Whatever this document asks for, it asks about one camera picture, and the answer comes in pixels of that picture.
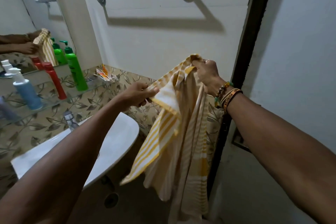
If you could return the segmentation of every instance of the red bottle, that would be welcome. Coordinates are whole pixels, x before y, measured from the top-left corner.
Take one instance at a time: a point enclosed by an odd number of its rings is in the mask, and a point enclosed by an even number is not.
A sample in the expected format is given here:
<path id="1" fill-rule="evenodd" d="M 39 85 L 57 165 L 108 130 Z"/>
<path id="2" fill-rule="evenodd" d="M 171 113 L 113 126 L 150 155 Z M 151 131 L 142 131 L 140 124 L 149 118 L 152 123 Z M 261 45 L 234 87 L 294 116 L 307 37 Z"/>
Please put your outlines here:
<path id="1" fill-rule="evenodd" d="M 38 70 L 44 70 L 44 67 L 38 57 L 30 58 Z"/>
<path id="2" fill-rule="evenodd" d="M 55 84 L 55 87 L 58 92 L 58 98 L 63 100 L 67 98 L 67 95 L 65 94 L 62 85 L 60 83 L 60 80 L 57 77 L 57 73 L 53 67 L 53 65 L 50 62 L 42 62 L 42 65 L 45 69 L 45 71 L 50 75 L 53 83 Z"/>

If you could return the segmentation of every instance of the towel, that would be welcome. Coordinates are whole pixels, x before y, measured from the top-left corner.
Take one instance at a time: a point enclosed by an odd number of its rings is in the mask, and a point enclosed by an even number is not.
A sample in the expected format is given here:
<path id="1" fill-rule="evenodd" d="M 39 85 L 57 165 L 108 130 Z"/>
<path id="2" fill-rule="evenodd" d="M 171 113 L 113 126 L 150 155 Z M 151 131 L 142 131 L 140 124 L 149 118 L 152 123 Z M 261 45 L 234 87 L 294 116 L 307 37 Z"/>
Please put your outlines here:
<path id="1" fill-rule="evenodd" d="M 58 66 L 58 61 L 54 54 L 53 42 L 50 39 L 50 31 L 46 28 L 41 29 L 41 33 L 33 41 L 34 44 L 41 46 L 37 55 L 40 60 L 50 62 L 53 66 Z"/>
<path id="2" fill-rule="evenodd" d="M 162 107 L 132 169 L 121 182 L 126 184 L 145 172 L 144 186 L 154 187 L 159 198 L 172 196 L 168 223 L 191 219 L 202 221 L 208 211 L 207 135 L 208 99 L 191 62 L 191 55 L 154 82 L 152 99 Z"/>

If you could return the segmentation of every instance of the blue bottle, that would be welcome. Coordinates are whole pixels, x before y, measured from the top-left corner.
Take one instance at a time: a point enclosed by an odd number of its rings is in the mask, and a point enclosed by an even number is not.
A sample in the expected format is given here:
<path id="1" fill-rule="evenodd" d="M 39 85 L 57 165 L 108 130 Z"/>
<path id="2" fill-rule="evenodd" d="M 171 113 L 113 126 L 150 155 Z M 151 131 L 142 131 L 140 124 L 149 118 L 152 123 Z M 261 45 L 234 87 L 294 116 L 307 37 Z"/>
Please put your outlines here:
<path id="1" fill-rule="evenodd" d="M 13 85 L 16 90 L 21 95 L 22 99 L 26 102 L 27 106 L 31 110 L 40 109 L 43 104 L 39 96 L 36 94 L 34 87 L 29 82 L 29 80 L 25 79 L 21 74 L 21 69 L 18 68 L 10 68 L 11 76 L 13 77 Z"/>

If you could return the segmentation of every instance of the glass shelf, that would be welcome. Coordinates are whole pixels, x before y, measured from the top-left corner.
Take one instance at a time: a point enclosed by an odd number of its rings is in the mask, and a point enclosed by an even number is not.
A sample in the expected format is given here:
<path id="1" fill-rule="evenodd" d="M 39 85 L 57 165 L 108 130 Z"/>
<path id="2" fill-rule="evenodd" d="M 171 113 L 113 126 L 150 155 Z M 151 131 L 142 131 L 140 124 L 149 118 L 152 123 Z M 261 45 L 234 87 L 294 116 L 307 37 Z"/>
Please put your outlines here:
<path id="1" fill-rule="evenodd" d="M 43 106 L 40 109 L 31 110 L 26 105 L 24 105 L 22 107 L 19 107 L 19 108 L 11 108 L 11 110 L 13 112 L 15 112 L 19 117 L 15 120 L 1 119 L 0 120 L 0 129 L 3 128 L 6 125 L 9 125 L 9 124 L 15 123 L 15 122 L 19 122 L 20 120 L 23 120 L 24 118 L 26 118 L 28 116 L 34 115 L 38 112 L 41 112 L 41 111 L 46 110 L 48 108 L 51 108 L 51 107 L 53 107 L 57 104 L 60 104 L 64 101 L 67 101 L 71 98 L 74 98 L 76 96 L 84 94 L 85 92 L 94 90 L 95 88 L 98 88 L 98 87 L 103 86 L 103 85 L 110 85 L 111 82 L 104 81 L 102 78 L 100 78 L 98 76 L 95 76 L 95 75 L 92 75 L 92 76 L 90 76 L 86 79 L 86 83 L 87 83 L 88 89 L 83 90 L 83 91 L 78 91 L 76 89 L 76 87 L 73 87 L 73 88 L 63 87 L 63 89 L 64 89 L 64 91 L 67 95 L 66 99 L 60 100 L 58 98 L 57 92 L 56 92 L 55 95 L 53 95 L 50 98 L 42 98 L 41 100 L 42 100 Z"/>

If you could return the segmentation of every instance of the green bottle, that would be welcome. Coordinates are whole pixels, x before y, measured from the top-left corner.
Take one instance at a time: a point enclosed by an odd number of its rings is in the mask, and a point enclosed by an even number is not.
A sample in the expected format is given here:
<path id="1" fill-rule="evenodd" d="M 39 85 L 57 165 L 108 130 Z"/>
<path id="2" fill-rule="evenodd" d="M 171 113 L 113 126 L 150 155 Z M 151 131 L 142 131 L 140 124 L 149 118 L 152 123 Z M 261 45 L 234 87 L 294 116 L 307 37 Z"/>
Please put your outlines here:
<path id="1" fill-rule="evenodd" d="M 67 62 L 67 59 L 65 58 L 65 54 L 63 50 L 60 48 L 60 45 L 55 43 L 55 38 L 50 38 L 50 39 L 54 42 L 52 47 L 54 48 L 54 54 L 58 61 L 58 64 L 66 65 L 68 62 Z"/>
<path id="2" fill-rule="evenodd" d="M 68 41 L 60 41 L 60 42 L 65 43 L 66 45 L 64 49 L 65 57 L 68 61 L 69 68 L 70 68 L 73 80 L 76 84 L 77 90 L 79 91 L 87 90 L 89 87 L 87 86 L 86 80 L 83 76 L 82 69 L 79 66 L 77 56 L 72 51 L 72 48 L 68 46 Z"/>

